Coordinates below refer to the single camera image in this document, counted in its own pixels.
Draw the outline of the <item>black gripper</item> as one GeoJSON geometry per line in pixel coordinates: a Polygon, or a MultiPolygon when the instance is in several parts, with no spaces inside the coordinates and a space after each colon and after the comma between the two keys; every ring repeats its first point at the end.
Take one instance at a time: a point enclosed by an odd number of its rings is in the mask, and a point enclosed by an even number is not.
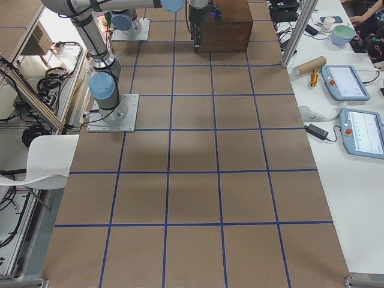
{"type": "Polygon", "coordinates": [[[205,7],[194,7],[188,5],[188,20],[191,40],[195,47],[200,47],[202,43],[202,24],[208,11],[208,5],[205,7]]]}

